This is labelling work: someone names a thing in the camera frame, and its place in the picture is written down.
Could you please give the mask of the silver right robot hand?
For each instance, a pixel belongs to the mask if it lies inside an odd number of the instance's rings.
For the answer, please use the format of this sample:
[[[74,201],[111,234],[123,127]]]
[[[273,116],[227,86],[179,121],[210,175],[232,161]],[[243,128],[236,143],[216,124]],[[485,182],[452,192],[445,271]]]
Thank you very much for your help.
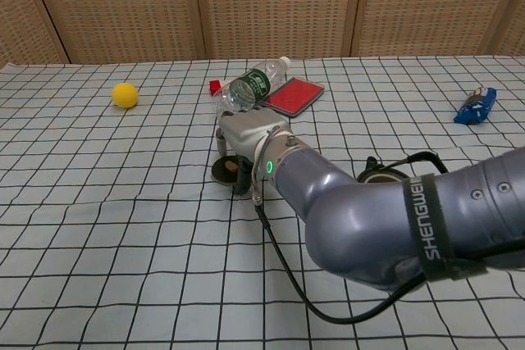
[[[274,129],[291,131],[289,121],[270,108],[224,111],[215,131],[217,151],[220,157],[239,167],[232,181],[220,180],[220,183],[230,184],[234,194],[246,194],[252,184],[256,150]]]

